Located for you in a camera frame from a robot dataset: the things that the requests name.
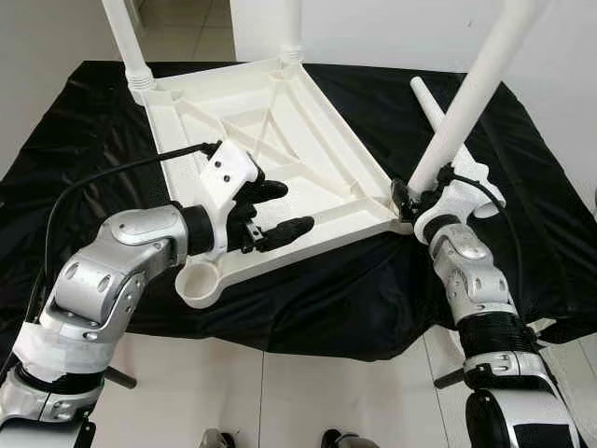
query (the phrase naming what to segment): floor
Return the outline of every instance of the floor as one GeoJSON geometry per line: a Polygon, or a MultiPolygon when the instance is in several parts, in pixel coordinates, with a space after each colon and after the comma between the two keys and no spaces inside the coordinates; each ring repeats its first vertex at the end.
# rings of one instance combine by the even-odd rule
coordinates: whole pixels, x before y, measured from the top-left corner
{"type": "MultiPolygon", "coordinates": [[[[145,0],[140,17],[149,61],[235,59],[229,0],[145,0]]],[[[575,344],[594,375],[597,336],[575,344]]],[[[139,385],[106,384],[92,418],[93,446],[198,447],[202,432],[218,427],[239,448],[315,448],[337,427],[383,448],[467,447],[469,391],[462,384],[438,391],[432,382],[462,360],[440,328],[400,357],[374,363],[127,334],[113,366],[139,385]]]]}

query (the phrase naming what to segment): black tablecloth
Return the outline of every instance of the black tablecloth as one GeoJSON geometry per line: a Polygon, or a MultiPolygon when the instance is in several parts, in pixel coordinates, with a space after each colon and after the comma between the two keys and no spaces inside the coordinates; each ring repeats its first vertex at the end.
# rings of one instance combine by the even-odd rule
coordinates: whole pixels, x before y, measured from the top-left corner
{"type": "MultiPolygon", "coordinates": [[[[222,63],[153,63],[156,77],[222,63]]],[[[432,136],[409,81],[421,76],[444,109],[461,77],[388,68],[305,68],[391,177],[408,179],[432,136]]],[[[531,119],[502,85],[467,140],[507,198],[522,238],[522,318],[553,317],[554,342],[597,329],[597,225],[531,119]]],[[[40,266],[53,201],[75,180],[155,154],[145,111],[120,63],[86,62],[21,149],[0,184],[0,348],[18,330],[40,266]]],[[[88,244],[108,215],[169,200],[158,166],[81,191],[60,216],[57,265],[88,244]]],[[[514,283],[512,243],[500,217],[469,221],[514,283]]],[[[271,352],[365,360],[393,357],[433,324],[453,325],[426,247],[382,234],[226,289],[193,310],[174,292],[176,271],[156,279],[129,330],[186,338],[217,336],[271,352]]]]}

